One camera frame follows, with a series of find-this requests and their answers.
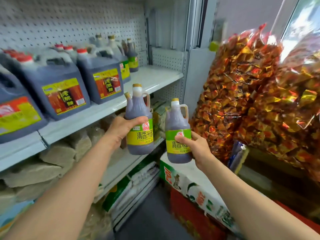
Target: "left hand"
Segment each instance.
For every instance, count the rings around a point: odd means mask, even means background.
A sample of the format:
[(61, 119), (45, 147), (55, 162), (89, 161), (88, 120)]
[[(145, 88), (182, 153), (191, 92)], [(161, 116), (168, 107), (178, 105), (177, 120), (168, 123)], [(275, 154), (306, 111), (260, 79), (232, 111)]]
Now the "left hand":
[(132, 120), (126, 120), (123, 116), (117, 116), (112, 121), (105, 137), (108, 137), (113, 142), (113, 151), (116, 150), (121, 140), (129, 133), (129, 131), (136, 125), (141, 125), (148, 121), (148, 117), (140, 116)]

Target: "forearm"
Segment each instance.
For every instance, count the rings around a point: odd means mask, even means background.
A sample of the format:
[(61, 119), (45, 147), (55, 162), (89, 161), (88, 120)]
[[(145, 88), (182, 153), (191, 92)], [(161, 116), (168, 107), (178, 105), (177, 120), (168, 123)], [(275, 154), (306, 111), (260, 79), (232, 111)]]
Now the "forearm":
[(201, 169), (248, 240), (320, 239), (314, 230), (247, 185), (213, 156), (204, 160)]
[(14, 224), (8, 239), (77, 239), (112, 154), (104, 136)]

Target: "hand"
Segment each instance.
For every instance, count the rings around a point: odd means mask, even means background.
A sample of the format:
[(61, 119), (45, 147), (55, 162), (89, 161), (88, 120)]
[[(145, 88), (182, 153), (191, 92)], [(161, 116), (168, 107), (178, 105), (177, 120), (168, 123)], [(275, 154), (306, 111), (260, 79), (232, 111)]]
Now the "hand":
[(126, 120), (123, 115), (117, 116), (112, 121), (109, 129), (107, 130), (105, 137), (112, 141), (112, 149), (116, 150), (120, 144), (121, 140), (129, 133), (129, 131), (136, 125), (141, 125), (148, 121), (148, 117), (141, 116), (132, 120)]
[(195, 159), (196, 166), (198, 167), (198, 169), (203, 171), (205, 162), (207, 160), (212, 160), (215, 157), (211, 154), (208, 142), (205, 138), (199, 136), (193, 131), (191, 132), (191, 137), (194, 140), (190, 140), (189, 138), (186, 138), (184, 136), (175, 136), (174, 139), (179, 143), (186, 144), (188, 147), (190, 147)]

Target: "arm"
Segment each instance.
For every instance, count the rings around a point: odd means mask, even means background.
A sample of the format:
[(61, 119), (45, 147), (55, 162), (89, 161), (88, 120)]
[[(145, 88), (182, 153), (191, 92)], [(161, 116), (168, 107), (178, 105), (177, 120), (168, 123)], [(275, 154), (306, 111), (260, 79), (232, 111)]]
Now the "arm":
[(15, 222), (4, 240), (76, 240), (111, 154), (131, 128), (147, 120), (116, 117), (101, 140)]
[(197, 167), (205, 173), (248, 240), (319, 240), (320, 235), (275, 202), (238, 178), (210, 152), (205, 138), (176, 136), (190, 147)]

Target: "snack packages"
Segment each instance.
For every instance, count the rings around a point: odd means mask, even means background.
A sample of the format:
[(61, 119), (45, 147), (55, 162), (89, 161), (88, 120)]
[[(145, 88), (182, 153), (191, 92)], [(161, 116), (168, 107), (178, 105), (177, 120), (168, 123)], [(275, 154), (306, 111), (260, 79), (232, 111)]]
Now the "snack packages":
[(320, 181), (320, 31), (304, 37), (262, 89), (237, 137)]
[(211, 152), (226, 162), (233, 135), (256, 92), (274, 75), (282, 47), (258, 29), (234, 34), (219, 47), (191, 120), (194, 132), (206, 138)]

